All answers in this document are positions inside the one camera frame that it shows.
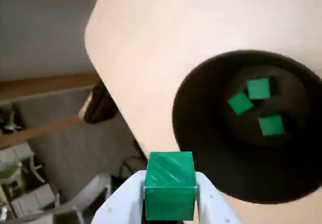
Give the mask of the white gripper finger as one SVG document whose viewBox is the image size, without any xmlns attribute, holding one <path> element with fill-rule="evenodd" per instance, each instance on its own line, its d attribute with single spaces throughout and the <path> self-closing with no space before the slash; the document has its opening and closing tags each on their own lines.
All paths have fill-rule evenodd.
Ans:
<svg viewBox="0 0 322 224">
<path fill-rule="evenodd" d="M 92 224 L 141 223 L 146 171 L 128 178 L 96 211 Z"/>
<path fill-rule="evenodd" d="M 240 224 L 240 219 L 212 182 L 201 172 L 196 172 L 196 180 L 199 223 Z"/>
</svg>

